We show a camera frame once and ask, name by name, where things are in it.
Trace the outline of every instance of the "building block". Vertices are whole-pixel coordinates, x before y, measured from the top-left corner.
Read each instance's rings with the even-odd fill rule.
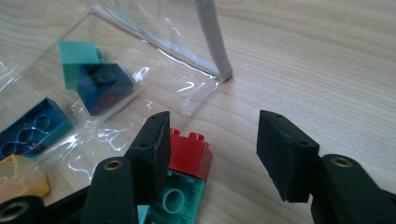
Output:
[[[0,133],[0,161],[11,154],[34,157],[71,128],[61,108],[45,98]]]
[[[44,197],[50,186],[44,171],[31,158],[11,155],[0,161],[0,203],[15,197]]]
[[[78,94],[92,116],[107,112],[132,92],[131,79],[116,63],[83,64]]]
[[[64,70],[64,84],[68,90],[78,87],[79,69],[86,63],[104,63],[102,51],[92,42],[60,41],[58,43]]]
[[[163,202],[146,208],[138,206],[139,223],[194,223],[204,192],[205,181],[169,170]]]
[[[213,154],[204,139],[198,133],[183,137],[179,130],[171,129],[172,156],[169,169],[206,181]]]

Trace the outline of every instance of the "red lego brick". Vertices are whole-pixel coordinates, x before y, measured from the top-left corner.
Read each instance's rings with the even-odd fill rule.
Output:
[[[204,139],[198,133],[190,133],[189,137],[180,136],[179,130],[171,128],[172,156],[169,168],[206,181],[213,154]]]

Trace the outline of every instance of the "wooden table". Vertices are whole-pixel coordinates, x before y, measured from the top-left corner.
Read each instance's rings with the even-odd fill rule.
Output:
[[[10,76],[64,35],[65,18],[73,23],[86,13],[71,1],[33,4],[0,3],[0,62]],[[281,201],[256,155],[261,109],[294,122],[320,143],[321,156],[351,157],[380,188],[396,192],[396,3],[216,4],[233,77],[182,130],[203,134],[214,153],[197,223],[313,222],[309,204]]]

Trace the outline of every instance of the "light wood grain tabletop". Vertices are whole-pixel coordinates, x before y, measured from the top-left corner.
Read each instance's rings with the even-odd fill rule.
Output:
[[[0,87],[87,13],[74,1],[31,2],[0,2]],[[214,153],[197,223],[313,223],[309,203],[282,202],[256,154],[260,110],[284,115],[320,144],[320,156],[346,155],[396,193],[396,2],[216,5],[233,76],[181,130],[204,135]]]

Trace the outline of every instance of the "wooden surface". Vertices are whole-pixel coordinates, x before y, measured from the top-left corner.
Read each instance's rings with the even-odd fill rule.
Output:
[[[396,192],[396,3],[216,3],[233,77],[182,130],[203,134],[215,155],[197,223],[313,222],[309,204],[280,200],[256,155],[261,109],[294,122],[320,143],[320,155],[351,157]],[[45,4],[40,13],[21,13],[23,1],[0,3],[0,86],[87,12],[72,1],[57,4],[56,13]]]

